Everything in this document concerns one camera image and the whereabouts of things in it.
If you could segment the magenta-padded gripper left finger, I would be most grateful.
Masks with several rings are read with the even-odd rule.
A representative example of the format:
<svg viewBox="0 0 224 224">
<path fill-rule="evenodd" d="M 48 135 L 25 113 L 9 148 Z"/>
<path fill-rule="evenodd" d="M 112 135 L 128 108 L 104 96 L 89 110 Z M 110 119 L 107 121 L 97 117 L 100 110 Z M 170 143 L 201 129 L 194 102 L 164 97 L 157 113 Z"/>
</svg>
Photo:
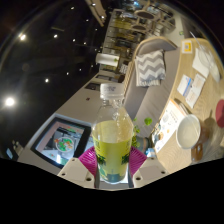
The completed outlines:
<svg viewBox="0 0 224 224">
<path fill-rule="evenodd" d="M 99 173 L 94 148 L 89 148 L 78 158 L 71 158 L 58 176 L 84 188 L 98 188 Z"/>
</svg>

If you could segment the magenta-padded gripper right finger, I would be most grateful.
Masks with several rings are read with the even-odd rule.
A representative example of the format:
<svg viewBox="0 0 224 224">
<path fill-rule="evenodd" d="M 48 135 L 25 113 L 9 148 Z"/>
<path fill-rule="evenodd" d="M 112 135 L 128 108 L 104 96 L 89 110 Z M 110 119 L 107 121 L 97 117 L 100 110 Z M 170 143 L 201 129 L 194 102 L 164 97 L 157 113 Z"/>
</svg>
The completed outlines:
<svg viewBox="0 0 224 224">
<path fill-rule="evenodd" d="M 168 171 L 155 157 L 147 157 L 132 147 L 129 155 L 128 181 L 131 188 L 140 188 L 168 175 Z"/>
</svg>

